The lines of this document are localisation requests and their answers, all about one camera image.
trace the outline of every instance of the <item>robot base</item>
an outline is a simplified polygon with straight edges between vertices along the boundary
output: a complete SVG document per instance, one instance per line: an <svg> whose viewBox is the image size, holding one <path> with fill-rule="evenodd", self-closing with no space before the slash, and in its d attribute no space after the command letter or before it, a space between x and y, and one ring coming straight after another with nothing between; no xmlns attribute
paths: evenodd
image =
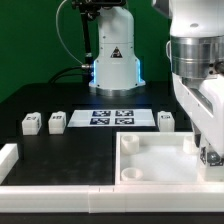
<svg viewBox="0 0 224 224"><path fill-rule="evenodd" d="M138 86L132 89L123 89L123 90L110 90L110 89L100 89L98 87L89 87L89 91L91 93L102 95L102 96L110 96L110 97L123 97L130 96L137 93L142 93L145 90L145 86Z"/></svg>

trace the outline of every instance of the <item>black cable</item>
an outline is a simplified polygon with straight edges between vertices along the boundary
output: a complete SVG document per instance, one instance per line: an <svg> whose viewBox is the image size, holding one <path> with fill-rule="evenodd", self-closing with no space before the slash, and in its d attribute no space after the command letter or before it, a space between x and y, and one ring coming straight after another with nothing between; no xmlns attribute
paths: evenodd
<svg viewBox="0 0 224 224"><path fill-rule="evenodd" d="M83 76L85 74L64 74L56 77L51 83L55 83L58 79L64 78L64 77L71 77L71 76Z"/></svg>
<svg viewBox="0 0 224 224"><path fill-rule="evenodd" d="M88 14L86 12L85 7L79 7L82 19L82 28L83 28L83 35L84 35L84 43L85 43L85 63L86 64L93 64L93 55L91 50L90 44L90 34L89 34L89 25L88 25ZM87 84L91 81L91 75L89 74L86 77L83 77L83 83Z"/></svg>
<svg viewBox="0 0 224 224"><path fill-rule="evenodd" d="M56 73L56 74L55 74L55 75L48 81L48 83L52 83L52 82L54 82L54 80L55 80L57 77L63 75L65 72L69 72L69 71L77 70L77 69L82 69L82 67L81 67L81 66L76 66L76 67L71 67L71 68L63 69L63 70L57 72L57 73Z"/></svg>

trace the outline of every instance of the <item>small white block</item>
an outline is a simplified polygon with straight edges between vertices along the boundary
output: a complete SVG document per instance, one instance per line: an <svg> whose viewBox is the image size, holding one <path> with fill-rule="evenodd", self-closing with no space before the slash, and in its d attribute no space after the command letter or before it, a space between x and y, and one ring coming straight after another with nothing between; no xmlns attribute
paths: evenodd
<svg viewBox="0 0 224 224"><path fill-rule="evenodd" d="M37 135L42 126L41 114L32 113L27 114L22 121L23 135Z"/></svg>
<svg viewBox="0 0 224 224"><path fill-rule="evenodd" d="M61 111L53 113L48 125L50 134L63 134L66 127L66 113Z"/></svg>
<svg viewBox="0 0 224 224"><path fill-rule="evenodd" d="M175 121L170 112L161 111L157 116L160 132L174 132Z"/></svg>

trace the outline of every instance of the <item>green wall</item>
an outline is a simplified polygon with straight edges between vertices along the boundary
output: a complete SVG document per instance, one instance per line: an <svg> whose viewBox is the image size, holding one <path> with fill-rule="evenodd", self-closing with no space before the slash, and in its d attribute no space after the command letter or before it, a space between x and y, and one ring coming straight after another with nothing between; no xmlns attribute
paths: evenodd
<svg viewBox="0 0 224 224"><path fill-rule="evenodd" d="M55 14L61 2L0 0L0 102L25 84L47 82L57 71L77 65L56 34ZM170 65L165 45L169 21L151 8L151 0L128 0L128 6L135 17L135 53L143 62L143 78L167 80ZM60 27L68 48L84 61L80 15L70 4L61 13ZM96 22L90 24L90 30L97 56Z"/></svg>

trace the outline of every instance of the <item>white cylinder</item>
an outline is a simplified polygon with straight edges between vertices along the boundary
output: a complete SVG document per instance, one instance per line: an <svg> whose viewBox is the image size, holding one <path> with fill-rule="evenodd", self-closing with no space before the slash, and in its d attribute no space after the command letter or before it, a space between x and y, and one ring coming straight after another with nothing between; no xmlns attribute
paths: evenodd
<svg viewBox="0 0 224 224"><path fill-rule="evenodd" d="M121 151L127 155L139 152L139 137L137 135L124 135L121 137Z"/></svg>
<svg viewBox="0 0 224 224"><path fill-rule="evenodd" d="M143 172L135 167L129 167L121 172L123 181L139 181L143 178Z"/></svg>

